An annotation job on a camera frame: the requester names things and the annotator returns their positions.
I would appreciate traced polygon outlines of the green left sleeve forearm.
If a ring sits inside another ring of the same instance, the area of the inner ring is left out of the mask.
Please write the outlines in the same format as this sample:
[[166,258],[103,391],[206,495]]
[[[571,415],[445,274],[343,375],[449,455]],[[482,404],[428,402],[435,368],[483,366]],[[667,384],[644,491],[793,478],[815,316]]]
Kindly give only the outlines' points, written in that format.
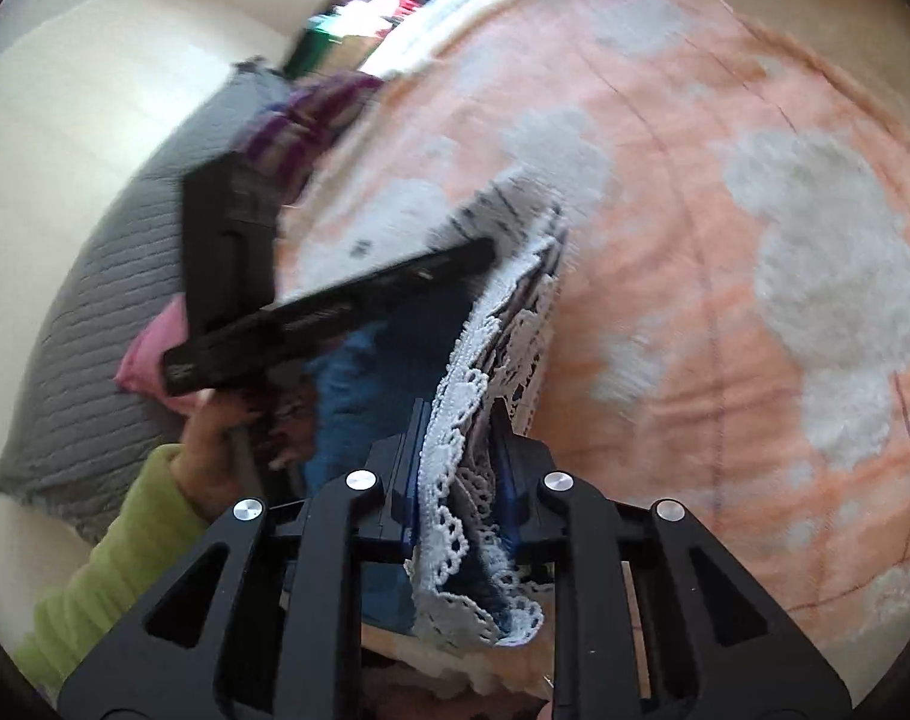
[[12,653],[22,676],[56,694],[131,606],[208,528],[172,476],[178,444],[160,445],[142,465],[118,517],[89,561],[38,600],[34,628]]

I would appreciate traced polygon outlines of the left hand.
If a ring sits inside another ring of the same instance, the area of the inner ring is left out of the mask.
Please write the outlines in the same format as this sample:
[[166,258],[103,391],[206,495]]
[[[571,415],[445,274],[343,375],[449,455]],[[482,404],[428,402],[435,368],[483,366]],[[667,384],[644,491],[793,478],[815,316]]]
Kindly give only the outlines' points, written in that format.
[[263,444],[269,447],[268,470],[280,472],[315,455],[317,390],[310,380],[281,397],[281,405],[263,405],[240,394],[211,392],[188,418],[180,449],[170,470],[180,493],[208,522],[245,497],[256,478],[250,426],[265,413],[283,411]]

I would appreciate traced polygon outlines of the right hand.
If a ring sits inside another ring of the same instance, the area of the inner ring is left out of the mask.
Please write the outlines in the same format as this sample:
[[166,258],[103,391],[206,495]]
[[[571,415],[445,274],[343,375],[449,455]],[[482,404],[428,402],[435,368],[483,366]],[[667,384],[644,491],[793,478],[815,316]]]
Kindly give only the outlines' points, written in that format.
[[565,688],[564,679],[553,674],[544,676],[544,681],[548,686],[548,700],[537,712],[537,720],[569,720],[569,691]]

